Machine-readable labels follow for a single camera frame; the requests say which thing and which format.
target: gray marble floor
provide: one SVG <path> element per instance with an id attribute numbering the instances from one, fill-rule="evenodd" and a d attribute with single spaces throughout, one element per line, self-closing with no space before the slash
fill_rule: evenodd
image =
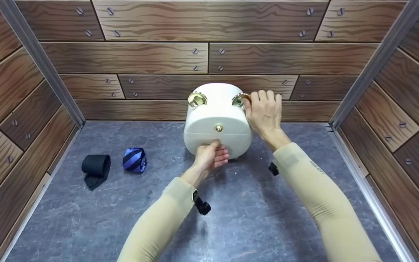
<path id="1" fill-rule="evenodd" d="M 383 261 L 399 261 L 324 126 L 283 129 L 344 191 Z M 7 261 L 115 261 L 140 215 L 191 165 L 182 134 L 182 123 L 88 122 Z M 130 146 L 145 148 L 144 174 L 123 171 Z M 88 154 L 112 158 L 108 180 L 94 191 L 80 170 Z M 271 157 L 255 136 L 246 154 L 207 179 L 199 192 L 211 212 L 193 209 L 160 261 L 325 262 L 313 220 L 282 178 L 269 173 Z"/>

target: metal edge trim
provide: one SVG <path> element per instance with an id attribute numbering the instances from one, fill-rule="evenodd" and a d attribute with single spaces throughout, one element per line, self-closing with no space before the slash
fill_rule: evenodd
<path id="1" fill-rule="evenodd" d="M 45 77 L 46 82 L 48 82 L 51 89 L 73 119 L 75 125 L 81 129 L 83 124 L 85 124 L 83 114 L 77 107 L 77 104 L 65 87 L 63 80 L 61 80 L 57 73 L 56 68 L 43 50 L 40 42 L 38 42 L 35 33 L 30 28 L 30 25 L 28 25 L 15 1 L 0 0 L 0 12 L 41 74 Z"/>
<path id="2" fill-rule="evenodd" d="M 51 184 L 51 181 L 53 181 L 53 179 L 55 178 L 56 173 L 58 172 L 60 166 L 62 165 L 62 163 L 65 160 L 65 156 L 69 152 L 69 150 L 70 150 L 72 144 L 74 143 L 74 141 L 77 139 L 77 136 L 79 135 L 80 131 L 81 131 L 81 129 L 78 129 L 77 130 L 77 132 L 73 136 L 72 140 L 70 141 L 69 145 L 65 149 L 63 156 L 60 158 L 58 164 L 56 165 L 56 167 L 55 167 L 55 169 L 53 171 L 53 173 L 50 175 L 48 181 L 45 184 L 45 187 L 41 190 L 40 195 L 38 195 L 36 201 L 33 203 L 33 206 L 30 208 L 30 211 L 28 211 L 27 216 L 25 217 L 24 221 L 22 222 L 22 224 L 20 225 L 19 229 L 17 230 L 17 233 L 14 235 L 14 238 L 10 242 L 9 246 L 5 250 L 4 255 L 1 257 L 0 262 L 5 262 L 5 260 L 9 256 L 10 252 L 12 251 L 13 247 L 15 246 L 17 240 L 20 237 L 20 234 L 22 234 L 22 231 L 25 229 L 25 226 L 27 225 L 27 223 L 30 220 L 30 218 L 32 217 L 35 209 L 37 208 L 38 204 L 40 203 L 41 198 L 43 198 L 46 190 L 48 189 L 49 185 Z"/>
<path id="3" fill-rule="evenodd" d="M 360 97 L 371 85 L 379 71 L 384 67 L 394 51 L 400 45 L 404 37 L 412 29 L 419 18 L 419 0 L 409 0 L 399 16 L 387 31 L 382 42 L 368 60 L 354 84 L 339 104 L 332 115 L 330 124 L 333 130 L 337 130 L 347 115 L 354 108 Z"/>
<path id="4" fill-rule="evenodd" d="M 334 143 L 336 144 L 336 148 L 339 150 L 339 153 L 342 156 L 342 159 L 349 168 L 356 184 L 359 186 L 360 191 L 363 193 L 364 198 L 378 219 L 379 224 L 391 242 L 391 245 L 401 262 L 416 262 L 412 253 L 400 236 L 399 231 L 395 228 L 394 223 L 374 193 L 374 190 L 369 185 L 364 174 L 360 171 L 358 164 L 355 162 L 339 133 L 337 131 L 333 131 L 331 136 L 334 140 Z"/>

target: beige sleeve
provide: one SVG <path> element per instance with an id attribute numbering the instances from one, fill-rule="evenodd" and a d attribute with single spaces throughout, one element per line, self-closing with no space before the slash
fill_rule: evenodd
<path id="1" fill-rule="evenodd" d="M 193 207 L 195 188 L 174 178 L 163 194 L 138 219 L 127 237 L 118 262 L 152 262 L 171 241 Z"/>
<path id="2" fill-rule="evenodd" d="M 278 149 L 274 159 L 315 220 L 330 262 L 381 261 L 344 193 L 296 143 Z"/>

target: hand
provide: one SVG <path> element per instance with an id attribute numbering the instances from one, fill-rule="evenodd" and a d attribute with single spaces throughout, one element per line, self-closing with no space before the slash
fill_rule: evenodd
<path id="1" fill-rule="evenodd" d="M 208 177 L 211 169 L 227 164 L 229 154 L 219 141 L 213 141 L 208 146 L 199 146 L 196 150 L 195 162 L 182 174 L 181 178 L 198 188 L 200 183 Z"/>
<path id="2" fill-rule="evenodd" d="M 248 123 L 272 151 L 291 142 L 281 129 L 281 95 L 274 96 L 271 90 L 260 90 L 251 93 L 251 103 L 247 99 L 243 102 Z"/>

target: gold ring handle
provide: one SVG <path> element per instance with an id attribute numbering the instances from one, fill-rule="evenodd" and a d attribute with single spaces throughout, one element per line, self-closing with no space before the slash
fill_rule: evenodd
<path id="1" fill-rule="evenodd" d="M 190 95 L 188 95 L 187 101 L 189 106 L 191 106 L 193 109 L 196 109 L 198 106 L 208 103 L 208 99 L 201 92 L 191 93 Z"/>
<path id="2" fill-rule="evenodd" d="M 243 103 L 243 98 L 248 99 L 248 101 L 250 101 L 250 103 L 251 103 L 251 97 L 250 97 L 249 94 L 240 93 L 240 94 L 236 94 L 236 96 L 234 96 L 234 98 L 232 99 L 232 105 L 233 106 L 238 106 L 242 110 L 245 110 L 245 104 Z"/>

